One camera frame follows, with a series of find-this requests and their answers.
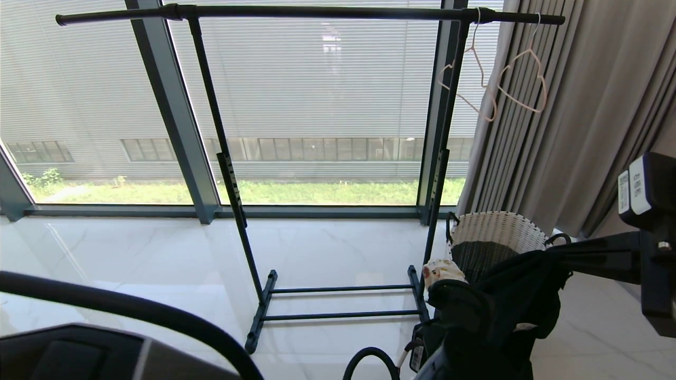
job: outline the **gray curtain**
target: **gray curtain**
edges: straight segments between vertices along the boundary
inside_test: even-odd
[[[590,236],[614,208],[618,174],[675,128],[676,1],[506,0],[505,10],[566,16],[535,35],[548,104],[536,114],[498,95],[499,116],[477,125],[458,211],[511,211]],[[533,28],[501,25],[493,89]],[[536,72],[521,60],[501,86],[537,107]]]

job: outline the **marble floor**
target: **marble floor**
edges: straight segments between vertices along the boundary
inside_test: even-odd
[[[407,283],[420,268],[427,230],[415,220],[250,220],[259,275],[277,287]],[[443,254],[437,234],[434,256]],[[141,296],[206,318],[241,343],[256,295],[234,222],[194,219],[0,218],[0,268]],[[576,274],[561,292],[562,312],[536,343],[536,379],[674,379],[676,339],[658,336],[635,296],[617,282]],[[152,336],[231,368],[189,337],[112,314],[0,294],[0,335],[83,322]],[[410,291],[275,297],[269,314],[414,308]],[[361,348],[398,355],[416,317],[266,323],[252,356],[267,379],[340,379]],[[412,379],[407,368],[402,379]],[[365,360],[354,379],[387,379]]]

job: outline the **laundry basket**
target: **laundry basket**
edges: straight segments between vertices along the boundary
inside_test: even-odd
[[[497,263],[518,254],[545,250],[547,235],[533,222],[513,212],[475,212],[446,220],[451,256],[468,283],[476,283]]]

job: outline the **black garment rack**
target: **black garment rack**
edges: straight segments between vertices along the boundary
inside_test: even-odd
[[[445,105],[445,116],[443,119],[443,129],[441,132],[441,141],[439,149],[436,152],[437,165],[434,174],[433,190],[431,198],[431,212],[429,214],[430,226],[427,235],[427,245],[425,247],[425,256],[422,264],[429,261],[432,242],[434,240],[436,223],[433,221],[439,218],[439,206],[441,201],[441,192],[443,190],[443,179],[445,178],[448,165],[449,151],[446,149],[448,144],[448,133],[451,126],[454,101],[458,90],[458,81],[460,79],[460,69],[462,66],[462,57],[464,46],[467,40],[470,24],[473,22],[486,24],[489,22],[520,22],[527,24],[549,24],[561,25],[565,17],[539,15],[539,14],[520,14],[509,12],[497,12],[488,8],[479,9],[408,9],[408,8],[366,8],[366,7],[296,7],[296,6],[260,6],[260,5],[218,5],[218,6],[198,6],[198,5],[178,5],[167,4],[153,9],[128,9],[120,11],[103,11],[87,14],[56,15],[56,22],[61,25],[69,25],[81,22],[98,22],[107,20],[131,20],[137,18],[162,17],[168,20],[188,20],[195,50],[201,70],[202,80],[206,89],[209,107],[216,127],[218,142],[221,152],[216,154],[220,166],[224,183],[230,199],[230,205],[233,209],[237,230],[242,241],[244,253],[249,264],[249,271],[253,279],[253,286],[256,288],[258,297],[258,310],[253,317],[251,330],[247,334],[245,349],[252,354],[256,350],[258,338],[260,336],[263,324],[267,320],[301,320],[301,319],[320,319],[320,318],[359,318],[371,316],[399,316],[399,315],[417,315],[420,321],[429,320],[427,307],[423,299],[423,279],[418,278],[415,267],[408,267],[409,284],[405,285],[378,285],[378,286],[349,286],[349,287],[311,287],[296,289],[275,289],[277,272],[273,269],[268,275],[265,287],[261,286],[258,270],[254,255],[251,252],[249,237],[246,228],[247,221],[244,215],[235,171],[233,170],[230,150],[223,128],[223,122],[218,110],[216,101],[216,92],[214,83],[207,63],[207,55],[202,40],[202,33],[199,19],[204,17],[275,17],[275,18],[349,18],[349,19],[389,19],[389,20],[457,20],[460,22],[458,43],[455,51],[455,64],[451,73],[450,94]],[[332,291],[379,291],[390,289],[411,289],[416,301],[414,310],[391,310],[379,312],[345,312],[345,313],[327,313],[327,314],[295,314],[295,315],[267,315],[268,307],[273,294],[288,293],[324,293]]]

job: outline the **heart-shaped hanger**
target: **heart-shaped hanger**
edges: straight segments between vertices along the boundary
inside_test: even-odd
[[[533,35],[531,36],[531,40],[528,42],[528,49],[520,52],[519,54],[516,55],[516,57],[512,58],[512,60],[509,62],[507,66],[505,66],[504,69],[500,72],[500,76],[498,77],[498,90],[500,90],[505,96],[507,96],[509,99],[511,99],[513,102],[516,104],[520,105],[521,107],[524,107],[526,110],[535,112],[536,114],[539,114],[540,112],[544,111],[545,107],[547,106],[547,83],[545,82],[545,77],[542,75],[542,62],[540,62],[540,58],[535,54],[533,51],[533,40],[535,39],[535,33],[537,33],[537,29],[540,27],[540,14],[537,14],[537,26],[535,27],[535,31],[533,31]],[[532,108],[531,106],[522,103],[521,101],[517,100],[515,97],[510,95],[505,89],[503,89],[500,86],[500,83],[502,81],[502,76],[504,73],[509,70],[514,68],[514,63],[516,62],[517,59],[523,57],[526,54],[530,54],[533,56],[533,59],[535,59],[535,63],[537,64],[537,76],[536,79],[540,80],[542,83],[542,106],[539,109]]]
[[[484,79],[483,67],[481,66],[481,61],[479,60],[479,55],[477,54],[477,49],[475,48],[475,41],[476,41],[476,38],[477,38],[477,29],[479,27],[479,23],[481,23],[481,10],[479,8],[477,8],[477,12],[479,12],[479,19],[477,20],[477,25],[474,27],[474,34],[472,35],[472,45],[469,48],[465,49],[464,52],[467,53],[468,51],[472,51],[472,53],[474,54],[474,59],[477,62],[477,65],[479,66],[479,71],[481,73],[481,87],[484,88],[486,91],[488,91],[488,93],[491,95],[491,101],[493,102],[493,116],[491,116],[489,118],[488,116],[483,114],[479,110],[479,108],[477,108],[474,104],[472,104],[469,100],[467,100],[467,98],[465,98],[461,94],[456,93],[456,96],[461,98],[465,103],[467,103],[467,105],[472,107],[472,109],[474,109],[474,111],[476,111],[476,113],[478,113],[484,120],[486,120],[487,122],[492,122],[493,120],[496,119],[496,116],[497,116],[498,103],[496,101],[495,94],[493,94],[493,91],[491,91],[491,89],[488,88],[488,85],[483,84],[483,79]],[[444,66],[439,71],[439,74],[437,74],[437,82],[444,89],[447,89],[448,91],[451,91],[451,88],[443,83],[443,73],[446,71],[446,69],[453,68],[453,65],[455,63],[456,63],[456,61],[453,60],[453,62],[450,65]]]

